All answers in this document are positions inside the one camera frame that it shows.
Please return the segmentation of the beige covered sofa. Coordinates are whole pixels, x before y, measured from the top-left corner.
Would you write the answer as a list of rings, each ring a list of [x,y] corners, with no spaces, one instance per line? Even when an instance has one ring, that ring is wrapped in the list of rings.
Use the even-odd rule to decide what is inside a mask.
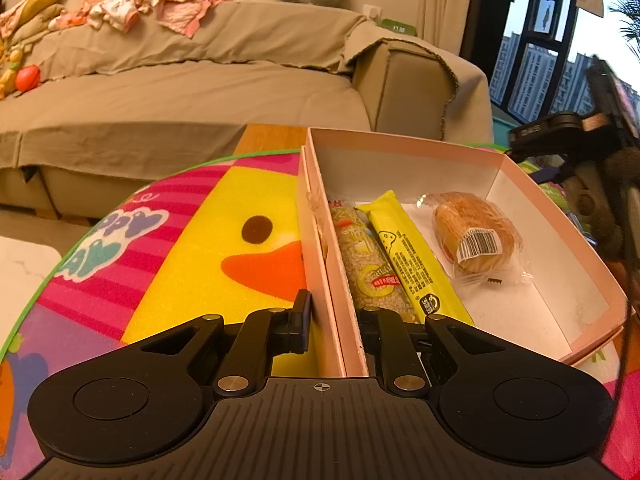
[[[46,216],[101,217],[251,124],[492,139],[479,68],[342,9],[224,2],[192,38],[154,18],[82,25],[25,58],[41,80],[1,102],[1,201]]]

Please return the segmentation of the yellow snack stick packet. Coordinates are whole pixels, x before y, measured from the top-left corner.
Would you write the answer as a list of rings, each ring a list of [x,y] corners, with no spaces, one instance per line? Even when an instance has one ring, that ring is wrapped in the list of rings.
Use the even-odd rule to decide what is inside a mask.
[[[438,314],[473,326],[450,279],[394,191],[358,205],[378,239],[420,323]]]

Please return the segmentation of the green label sign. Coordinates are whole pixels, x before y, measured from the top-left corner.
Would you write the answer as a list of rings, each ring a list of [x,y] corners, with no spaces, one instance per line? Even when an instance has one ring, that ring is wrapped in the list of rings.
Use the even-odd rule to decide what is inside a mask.
[[[411,37],[418,36],[416,28],[413,25],[391,20],[390,18],[383,18],[382,21],[380,21],[380,26],[382,28],[390,30],[391,32],[394,32],[395,34],[401,34]]]

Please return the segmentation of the colourful cartoon play mat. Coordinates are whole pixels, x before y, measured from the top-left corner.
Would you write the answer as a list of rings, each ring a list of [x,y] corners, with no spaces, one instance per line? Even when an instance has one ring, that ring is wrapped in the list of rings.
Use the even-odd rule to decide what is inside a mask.
[[[1,365],[6,479],[606,479],[610,390],[443,315],[407,327],[430,384],[323,374],[297,208],[300,152],[142,188],[49,275]],[[312,296],[308,350],[218,398],[224,326]]]

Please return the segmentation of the rice cracker bar packet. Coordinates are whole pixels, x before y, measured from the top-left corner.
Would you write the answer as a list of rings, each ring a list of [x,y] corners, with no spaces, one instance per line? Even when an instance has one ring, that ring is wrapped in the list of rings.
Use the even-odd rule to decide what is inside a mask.
[[[378,236],[363,214],[344,200],[330,200],[329,210],[355,308],[392,310],[404,322],[419,322]]]

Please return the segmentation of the pink cardboard gift box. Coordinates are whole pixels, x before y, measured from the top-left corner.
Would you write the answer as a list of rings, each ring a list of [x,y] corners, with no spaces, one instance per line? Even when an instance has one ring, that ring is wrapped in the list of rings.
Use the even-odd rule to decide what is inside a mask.
[[[357,308],[442,314],[609,382],[627,299],[512,160],[481,148],[312,128],[297,208],[323,374],[369,373]]]

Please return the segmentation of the bread bun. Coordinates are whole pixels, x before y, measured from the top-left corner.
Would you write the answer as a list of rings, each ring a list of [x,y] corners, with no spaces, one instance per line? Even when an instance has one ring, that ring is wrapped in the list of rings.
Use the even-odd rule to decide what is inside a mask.
[[[533,281],[520,233],[490,200],[465,192],[424,194],[416,201],[416,216],[434,238],[454,287]]]

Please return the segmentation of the orange toy ball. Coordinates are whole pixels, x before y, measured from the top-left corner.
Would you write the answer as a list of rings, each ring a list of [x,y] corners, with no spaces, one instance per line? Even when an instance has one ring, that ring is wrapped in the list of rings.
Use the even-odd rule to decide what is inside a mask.
[[[38,87],[40,80],[40,68],[35,65],[27,65],[16,73],[14,86],[18,92],[29,92],[30,90]]]

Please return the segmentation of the yellow plush toys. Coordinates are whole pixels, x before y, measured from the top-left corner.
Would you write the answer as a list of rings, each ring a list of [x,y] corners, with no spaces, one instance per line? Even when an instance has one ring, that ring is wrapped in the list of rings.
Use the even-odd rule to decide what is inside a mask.
[[[21,0],[1,14],[1,97],[15,90],[15,78],[32,45],[47,35],[64,10],[63,0]]]

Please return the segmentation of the pile of baby clothes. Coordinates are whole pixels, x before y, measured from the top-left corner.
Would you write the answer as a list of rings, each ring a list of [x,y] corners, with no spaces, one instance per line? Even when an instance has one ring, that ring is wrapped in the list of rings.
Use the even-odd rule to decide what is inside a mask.
[[[192,38],[209,9],[231,0],[82,0],[82,8],[64,12],[48,24],[51,32],[88,24],[94,29],[110,25],[129,32],[143,15],[152,15],[160,26]]]

